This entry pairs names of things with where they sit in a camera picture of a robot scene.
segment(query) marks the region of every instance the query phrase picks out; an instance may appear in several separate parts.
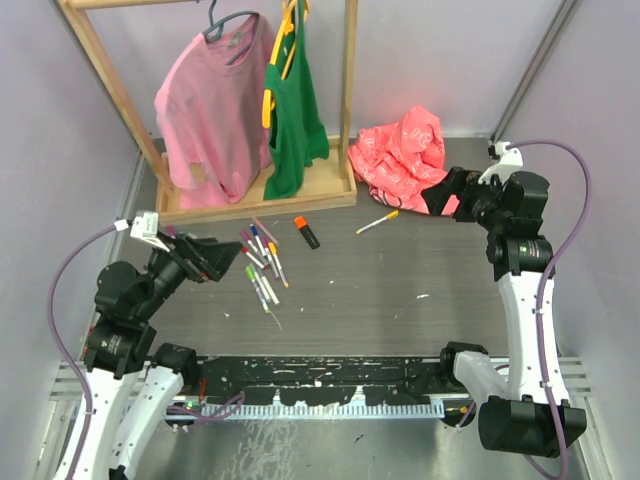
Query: pink shirt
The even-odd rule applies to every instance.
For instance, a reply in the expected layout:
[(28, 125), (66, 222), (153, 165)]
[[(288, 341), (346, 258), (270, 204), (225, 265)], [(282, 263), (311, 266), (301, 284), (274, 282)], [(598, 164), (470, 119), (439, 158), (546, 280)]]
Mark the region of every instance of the pink shirt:
[[(214, 43), (199, 34), (167, 75), (154, 104), (171, 181), (183, 190), (180, 208), (236, 203), (271, 164), (261, 110), (272, 47), (266, 18), (251, 16)], [(202, 165), (204, 183), (192, 175), (193, 163)]]

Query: pink patterned fabric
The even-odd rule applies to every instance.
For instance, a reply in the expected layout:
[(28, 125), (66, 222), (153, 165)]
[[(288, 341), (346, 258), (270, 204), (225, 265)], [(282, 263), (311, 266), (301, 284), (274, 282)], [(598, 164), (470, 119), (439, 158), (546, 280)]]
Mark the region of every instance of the pink patterned fabric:
[[(261, 119), (272, 47), (273, 33), (262, 15), (249, 17), (214, 43), (199, 34), (158, 91), (156, 120), (171, 181), (182, 189), (181, 209), (239, 202), (271, 164)], [(191, 164), (202, 165), (203, 183), (193, 176)]]
[[(360, 130), (349, 158), (356, 179), (369, 185), (375, 200), (426, 214), (420, 193), (447, 174), (440, 119), (420, 106), (399, 123)], [(442, 214), (451, 215), (457, 206), (458, 200), (451, 197)]]

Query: green marker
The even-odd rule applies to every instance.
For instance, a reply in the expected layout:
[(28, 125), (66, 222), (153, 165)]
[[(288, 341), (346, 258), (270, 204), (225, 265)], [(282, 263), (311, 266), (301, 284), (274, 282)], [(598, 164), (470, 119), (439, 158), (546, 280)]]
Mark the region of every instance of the green marker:
[(251, 266), (247, 265), (247, 268), (245, 268), (244, 271), (247, 272), (247, 277), (249, 277), (249, 280), (251, 280), (253, 287), (256, 289), (256, 293), (258, 294), (258, 298), (260, 299), (260, 303), (262, 304), (262, 308), (264, 308), (265, 313), (271, 313), (269, 311), (269, 306), (267, 305), (267, 301), (265, 300), (264, 295), (262, 295), (262, 290), (260, 290), (260, 285), (258, 285), (258, 282), (256, 281), (256, 277), (253, 275), (253, 272), (251, 271)]

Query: wooden frame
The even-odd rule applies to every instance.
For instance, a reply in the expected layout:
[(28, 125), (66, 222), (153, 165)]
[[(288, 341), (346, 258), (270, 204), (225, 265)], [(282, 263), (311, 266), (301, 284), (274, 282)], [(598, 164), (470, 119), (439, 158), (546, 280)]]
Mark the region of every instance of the wooden frame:
[(109, 95), (111, 95), (116, 108), (158, 178), (156, 210), (160, 214), (161, 222), (163, 224), (184, 225), (252, 215), (275, 215), (355, 205), (356, 182), (349, 163), (347, 147), (349, 146), (351, 128), (358, 0), (345, 0), (340, 136), (329, 138), (331, 147), (329, 158), (314, 162), (313, 168), (305, 172), (302, 188), (292, 198), (262, 199), (264, 185), (273, 171), (273, 166), (271, 166), (260, 173), (247, 195), (236, 204), (215, 208), (180, 210), (180, 189), (171, 183), (166, 154), (161, 155), (153, 144), (151, 136), (131, 98), (129, 98), (129, 94), (93, 28), (86, 10), (189, 1), (193, 0), (58, 0), (69, 24), (87, 52)]

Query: crumpled red cloth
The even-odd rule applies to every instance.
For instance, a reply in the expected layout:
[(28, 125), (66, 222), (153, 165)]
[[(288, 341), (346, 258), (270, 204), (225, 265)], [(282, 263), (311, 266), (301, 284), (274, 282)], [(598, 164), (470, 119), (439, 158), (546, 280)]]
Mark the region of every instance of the crumpled red cloth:
[[(426, 214), (420, 193), (447, 174), (440, 119), (421, 106), (409, 110), (401, 122), (360, 130), (349, 158), (356, 180), (369, 185), (375, 200)], [(457, 206), (452, 196), (442, 214), (451, 215)]]

